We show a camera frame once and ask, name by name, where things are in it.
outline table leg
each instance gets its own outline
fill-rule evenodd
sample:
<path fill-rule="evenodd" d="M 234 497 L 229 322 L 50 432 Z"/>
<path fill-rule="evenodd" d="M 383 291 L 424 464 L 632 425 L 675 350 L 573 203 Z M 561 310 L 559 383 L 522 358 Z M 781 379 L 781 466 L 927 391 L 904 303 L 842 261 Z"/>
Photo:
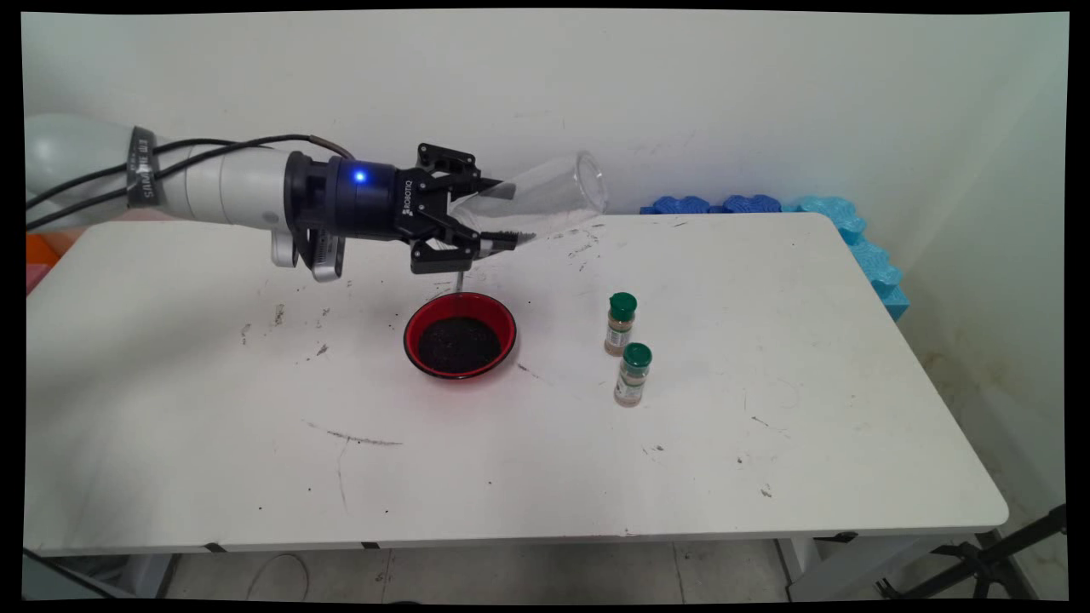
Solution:
<path fill-rule="evenodd" d="M 860 587 L 893 574 L 927 555 L 945 539 L 940 536 L 911 537 L 857 537 L 839 548 L 827 560 L 814 564 L 806 550 L 799 554 L 791 541 L 810 539 L 782 539 L 780 549 L 788 570 L 801 567 L 801 576 L 792 575 L 787 592 L 795 601 L 836 600 L 845 598 Z"/>
<path fill-rule="evenodd" d="M 155 598 L 167 576 L 170 558 L 170 554 L 130 555 L 119 587 L 136 598 Z"/>

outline black cable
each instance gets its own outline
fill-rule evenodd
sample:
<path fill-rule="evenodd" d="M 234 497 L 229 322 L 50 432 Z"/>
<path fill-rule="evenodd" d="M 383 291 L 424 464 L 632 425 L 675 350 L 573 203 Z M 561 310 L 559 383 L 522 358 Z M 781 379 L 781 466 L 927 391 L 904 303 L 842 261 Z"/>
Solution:
<path fill-rule="evenodd" d="M 230 145 L 232 143 L 234 143 L 234 141 L 223 141 L 220 139 L 187 139 L 185 141 L 175 141 L 173 143 L 167 143 L 166 145 L 159 145 L 158 147 L 152 149 L 152 153 L 154 155 L 159 155 L 162 153 L 193 145 Z M 35 206 L 37 206 L 38 203 L 45 202 L 61 192 L 71 190 L 76 185 L 81 185 L 83 183 L 86 183 L 87 181 L 94 181 L 95 179 L 101 179 L 102 177 L 109 177 L 110 175 L 114 175 L 117 172 L 124 172 L 124 170 L 125 170 L 125 165 L 119 164 L 117 166 L 111 166 L 109 168 L 97 170 L 89 175 L 84 175 L 83 177 L 76 177 L 71 181 L 65 181 L 60 185 L 57 185 L 56 188 L 48 189 L 41 192 L 40 194 L 32 197 L 31 200 L 26 201 L 26 209 L 29 211 Z"/>
<path fill-rule="evenodd" d="M 306 134 L 283 134 L 283 135 L 280 135 L 280 136 L 265 136 L 263 139 L 254 139 L 252 141 L 243 141 L 241 143 L 231 143 L 230 145 L 226 145 L 226 146 L 219 147 L 217 149 L 211 149 L 211 151 L 207 151 L 207 152 L 197 154 L 197 155 L 195 155 L 193 157 L 183 159 L 182 161 L 179 161 L 178 164 L 174 164 L 172 166 L 168 166 L 167 168 L 165 168 L 162 170 L 159 170 L 158 172 L 155 173 L 155 179 L 156 180 L 164 179 L 164 178 L 169 177 L 169 176 L 171 176 L 171 175 L 173 175 L 173 173 L 175 173 L 175 172 L 178 172 L 180 170 L 184 170 L 185 168 L 189 168 L 190 166 L 193 166 L 195 164 L 199 164 L 202 161 L 205 161 L 207 159 L 211 159 L 214 157 L 218 157 L 218 156 L 221 156 L 221 155 L 225 155 L 225 154 L 229 154 L 231 152 L 235 152 L 235 151 L 247 148 L 247 147 L 256 147 L 256 146 L 265 145 L 265 144 L 269 144 L 269 143 L 282 143 L 282 142 L 286 142 L 286 141 L 306 141 L 308 143 L 313 143 L 313 144 L 318 145 L 320 147 L 328 148 L 328 149 L 332 151 L 334 153 L 340 155 L 341 157 L 344 157 L 346 159 L 354 159 L 352 157 L 352 154 L 350 154 L 348 152 L 348 149 L 346 149 L 344 147 L 341 147 L 340 145 L 335 145 L 334 143 L 330 143 L 329 141 L 326 141 L 325 139 L 320 139 L 318 136 L 313 136 L 313 135 L 306 135 Z M 92 199 L 87 199 L 87 200 L 82 201 L 82 202 L 77 202 L 77 203 L 75 203 L 75 204 L 73 204 L 71 206 L 66 206 L 66 207 L 64 207 L 64 208 L 62 208 L 60 211 L 50 213 L 49 215 L 44 215 L 44 216 L 35 219 L 34 221 L 28 223 L 26 225 L 26 231 L 29 232 L 32 230 L 40 228 L 41 226 L 45 226 L 46 224 L 56 221 L 57 219 L 60 219 L 62 217 L 66 217 L 66 216 L 71 215 L 73 213 L 83 211 L 84 208 L 87 208 L 89 206 L 94 206 L 96 204 L 113 200 L 116 197 L 121 197 L 121 196 L 125 195 L 125 193 L 126 193 L 126 189 L 125 188 L 121 188 L 121 189 L 114 190 L 112 192 L 108 192 L 108 193 L 100 194 L 100 195 L 97 195 L 97 196 L 92 197 Z"/>
<path fill-rule="evenodd" d="M 50 569 L 56 570 L 57 573 L 60 573 L 65 578 L 72 580 L 72 581 L 75 581 L 76 584 L 80 584 L 80 586 L 82 586 L 82 587 L 84 587 L 84 588 L 86 588 L 86 589 L 88 589 L 88 590 L 97 593 L 98 596 L 100 596 L 102 598 L 117 598 L 112 593 L 104 590 L 102 588 L 96 586 L 95 584 L 92 584 L 92 582 L 87 581 L 83 577 L 80 577 L 80 576 L 77 576 L 77 575 L 69 572 L 68 569 L 62 568 L 62 567 L 53 564 L 52 562 L 49 562 L 48 560 L 41 557 L 40 555 L 34 553 L 33 551 L 31 551 L 31 550 L 28 550 L 26 548 L 23 548 L 23 555 L 29 557 L 31 560 L 37 562 L 38 564 L 43 564 L 43 565 L 49 567 Z"/>

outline green cap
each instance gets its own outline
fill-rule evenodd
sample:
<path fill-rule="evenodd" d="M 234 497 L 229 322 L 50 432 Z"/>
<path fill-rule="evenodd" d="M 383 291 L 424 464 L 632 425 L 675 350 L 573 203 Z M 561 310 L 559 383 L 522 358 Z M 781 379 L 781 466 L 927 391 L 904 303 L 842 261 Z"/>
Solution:
<path fill-rule="evenodd" d="M 618 322 L 631 322 L 635 316 L 635 297 L 625 291 L 610 296 L 609 314 Z"/>
<path fill-rule="evenodd" d="M 625 362 L 633 369 L 650 366 L 651 348 L 642 342 L 629 342 L 625 346 Z"/>

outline orange object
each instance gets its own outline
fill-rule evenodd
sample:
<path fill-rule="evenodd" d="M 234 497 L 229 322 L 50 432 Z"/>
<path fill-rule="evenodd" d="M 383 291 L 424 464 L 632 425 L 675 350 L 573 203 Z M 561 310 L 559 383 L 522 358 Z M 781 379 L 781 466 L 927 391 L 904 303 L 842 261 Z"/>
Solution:
<path fill-rule="evenodd" d="M 60 257 L 57 252 L 49 247 L 44 238 L 38 235 L 26 235 L 26 263 L 45 264 L 56 266 Z"/>

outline robotic arm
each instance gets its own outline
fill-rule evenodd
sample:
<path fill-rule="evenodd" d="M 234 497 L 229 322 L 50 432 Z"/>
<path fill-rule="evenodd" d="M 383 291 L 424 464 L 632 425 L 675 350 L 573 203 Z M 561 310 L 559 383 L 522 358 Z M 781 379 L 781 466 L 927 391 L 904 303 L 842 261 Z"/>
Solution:
<path fill-rule="evenodd" d="M 347 238 L 407 243 L 415 274 L 468 271 L 474 260 L 513 250 L 519 240 L 514 232 L 477 232 L 448 215 L 455 200 L 486 189 L 510 200 L 514 185 L 481 177 L 471 154 L 427 143 L 417 146 L 415 167 L 399 169 L 353 159 L 305 135 L 226 146 L 197 143 L 208 140 L 157 144 L 146 130 L 72 116 L 37 116 L 24 128 L 27 231 L 97 224 L 148 206 L 182 219 L 269 230 L 274 264 L 293 267 L 302 257 L 318 281 L 340 278 Z M 259 146 L 287 140 L 341 155 L 317 161 Z M 122 160 L 123 167 L 99 171 Z M 72 180 L 90 171 L 98 171 L 90 180 Z M 64 181 L 78 182 L 58 192 Z M 432 239 L 449 249 L 432 248 Z"/>

